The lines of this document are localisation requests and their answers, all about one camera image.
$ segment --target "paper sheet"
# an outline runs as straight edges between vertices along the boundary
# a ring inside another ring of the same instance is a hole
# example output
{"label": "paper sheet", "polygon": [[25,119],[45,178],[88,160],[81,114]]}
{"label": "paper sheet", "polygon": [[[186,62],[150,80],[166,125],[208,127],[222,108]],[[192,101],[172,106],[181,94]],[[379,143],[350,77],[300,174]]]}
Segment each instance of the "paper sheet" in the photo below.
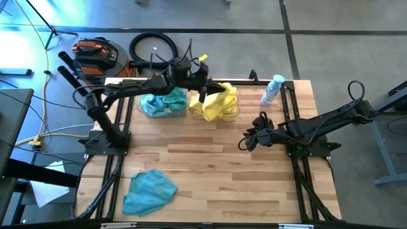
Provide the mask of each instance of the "paper sheet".
{"label": "paper sheet", "polygon": [[[64,165],[62,161],[53,162],[51,166],[47,166],[47,169],[57,170],[59,172],[65,172]],[[30,181],[32,190],[34,191],[34,196],[36,197],[36,201],[38,207],[42,207],[47,203],[55,200],[58,197],[69,193],[68,187],[63,187],[54,184],[46,184],[37,181]]]}

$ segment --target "clear plastic bin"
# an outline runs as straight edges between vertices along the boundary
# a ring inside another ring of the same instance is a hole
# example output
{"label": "clear plastic bin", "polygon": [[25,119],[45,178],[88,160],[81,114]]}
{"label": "clear plastic bin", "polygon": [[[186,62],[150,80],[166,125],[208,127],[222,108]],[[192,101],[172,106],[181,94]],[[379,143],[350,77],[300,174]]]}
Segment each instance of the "clear plastic bin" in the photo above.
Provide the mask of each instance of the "clear plastic bin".
{"label": "clear plastic bin", "polygon": [[[198,92],[191,92],[190,96],[193,96],[193,95],[196,95],[196,94],[198,94]],[[212,121],[220,121],[220,122],[222,122],[222,121],[225,121],[225,122],[235,121],[236,117],[240,114],[240,92],[239,92],[239,90],[236,91],[236,100],[237,100],[237,108],[236,108],[235,113],[229,114],[227,116],[218,116],[218,117],[214,118]],[[192,113],[192,117],[195,120],[205,120],[206,121],[206,119],[202,115],[200,115],[198,113],[195,113],[194,110],[192,108],[190,108],[189,103],[188,103],[188,107],[190,109],[190,112]]]}
{"label": "clear plastic bin", "polygon": [[[187,96],[187,90],[184,91],[184,98],[186,99],[186,106],[188,106],[188,96]],[[137,96],[137,110],[144,113],[147,117],[149,118],[171,118],[171,117],[182,117],[185,116],[186,114],[186,107],[180,111],[171,111],[169,108],[165,108],[164,111],[168,112],[166,115],[163,116],[150,116],[148,113],[146,113],[143,110],[142,104],[141,104],[141,98],[145,95],[138,95]]]}

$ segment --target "yellow cable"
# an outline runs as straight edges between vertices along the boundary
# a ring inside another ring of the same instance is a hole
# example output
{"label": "yellow cable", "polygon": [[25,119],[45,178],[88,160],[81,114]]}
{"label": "yellow cable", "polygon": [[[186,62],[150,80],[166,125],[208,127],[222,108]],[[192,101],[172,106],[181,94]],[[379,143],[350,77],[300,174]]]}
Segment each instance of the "yellow cable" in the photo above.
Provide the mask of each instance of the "yellow cable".
{"label": "yellow cable", "polygon": [[[21,11],[23,12],[23,14],[25,15],[25,17],[27,18],[27,20],[30,22],[32,28],[36,31],[36,34],[39,38],[39,40],[41,41],[41,44],[43,45],[44,51],[45,51],[45,56],[46,56],[46,70],[48,71],[48,69],[50,68],[50,62],[48,60],[48,52],[46,51],[45,45],[44,45],[44,41],[41,39],[41,36],[39,35],[37,29],[35,28],[34,24],[32,24],[30,18],[27,16],[27,14],[25,13],[25,11],[23,10],[23,8],[20,6],[20,3],[18,3],[17,0],[15,0],[15,2],[17,3],[18,7],[21,9]],[[46,90],[46,84],[48,82],[48,74],[45,74],[45,81],[44,81],[44,85],[43,85],[43,120],[44,122],[41,124],[41,128],[38,132],[37,137],[39,137],[41,135],[41,132],[43,131],[45,122],[46,122],[46,103],[45,103],[45,90]]]}
{"label": "yellow cable", "polygon": [[[39,135],[39,136],[40,136],[40,137],[47,137],[47,136],[88,137],[87,135],[75,135],[75,134],[64,134],[64,133],[41,134],[41,135]],[[37,137],[37,136],[29,137],[29,138],[27,138],[27,139],[18,141],[18,142],[15,143],[15,146],[19,146],[19,145],[21,145],[21,144],[24,144],[24,143],[26,143],[26,142],[29,142],[29,141],[33,140],[35,137]]]}

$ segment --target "plastic container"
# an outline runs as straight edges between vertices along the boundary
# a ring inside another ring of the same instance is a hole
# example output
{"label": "plastic container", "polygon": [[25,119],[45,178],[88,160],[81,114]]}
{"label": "plastic container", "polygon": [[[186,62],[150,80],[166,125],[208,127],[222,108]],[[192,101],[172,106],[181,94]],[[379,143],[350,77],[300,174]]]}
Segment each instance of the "plastic container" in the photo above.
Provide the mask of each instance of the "plastic container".
{"label": "plastic container", "polygon": [[[191,92],[190,96],[196,95],[196,94],[198,94],[198,92]],[[218,117],[214,118],[212,121],[218,121],[218,122],[235,121],[236,117],[240,114],[240,92],[239,92],[239,90],[236,91],[236,101],[237,101],[236,113],[230,114],[228,116],[218,116]],[[206,121],[206,119],[202,115],[200,115],[198,113],[195,113],[194,110],[190,108],[189,104],[188,104],[188,107],[190,109],[190,112],[192,113],[192,118],[193,119]]]}
{"label": "plastic container", "polygon": [[268,83],[267,89],[260,100],[261,105],[270,106],[275,96],[279,93],[281,84],[285,81],[286,79],[281,75],[273,76],[273,80]]}
{"label": "plastic container", "polygon": [[168,112],[167,114],[163,115],[163,116],[150,116],[148,113],[146,113],[143,110],[142,104],[141,104],[141,98],[145,95],[138,95],[137,96],[137,110],[144,113],[147,117],[149,118],[171,118],[171,117],[182,117],[185,116],[186,114],[186,107],[188,106],[188,96],[187,96],[187,90],[183,90],[184,91],[184,97],[186,99],[186,106],[184,109],[180,110],[180,111],[171,111],[169,108],[165,108],[164,111]]}

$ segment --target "black hose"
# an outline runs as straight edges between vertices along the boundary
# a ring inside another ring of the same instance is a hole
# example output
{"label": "black hose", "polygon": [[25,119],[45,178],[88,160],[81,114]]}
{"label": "black hose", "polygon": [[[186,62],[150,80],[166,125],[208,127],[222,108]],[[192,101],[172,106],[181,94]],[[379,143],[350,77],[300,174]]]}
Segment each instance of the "black hose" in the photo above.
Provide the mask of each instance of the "black hose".
{"label": "black hose", "polygon": [[[171,50],[172,50],[172,57],[178,57],[178,49],[176,44],[169,38],[167,35],[162,34],[160,32],[143,32],[142,34],[137,35],[132,42],[130,43],[130,46],[128,47],[128,51],[130,52],[130,56],[134,60],[129,61],[129,66],[131,68],[137,68],[139,71],[144,68],[149,68],[149,62],[143,60],[140,58],[136,53],[135,53],[135,46],[138,44],[143,39],[146,38],[159,38],[162,39],[164,42],[166,42]],[[168,67],[167,63],[164,62],[154,62],[152,63],[153,69],[160,69],[164,70]]]}

